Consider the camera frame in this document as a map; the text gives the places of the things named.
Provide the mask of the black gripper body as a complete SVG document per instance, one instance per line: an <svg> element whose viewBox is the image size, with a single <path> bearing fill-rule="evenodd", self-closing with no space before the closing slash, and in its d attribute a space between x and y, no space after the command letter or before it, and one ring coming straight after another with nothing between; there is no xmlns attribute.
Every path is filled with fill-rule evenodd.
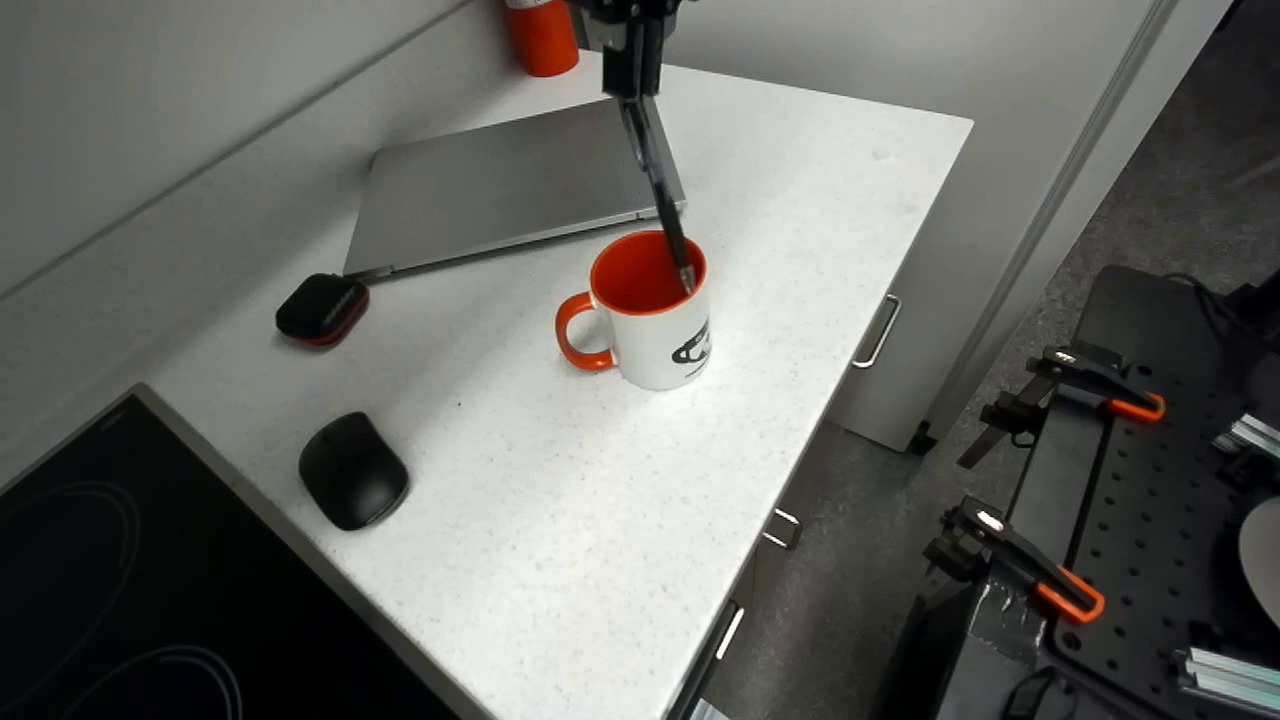
<svg viewBox="0 0 1280 720"><path fill-rule="evenodd" d="M665 42L682 0L567 0L582 41L602 57L606 97L654 97Z"/></svg>

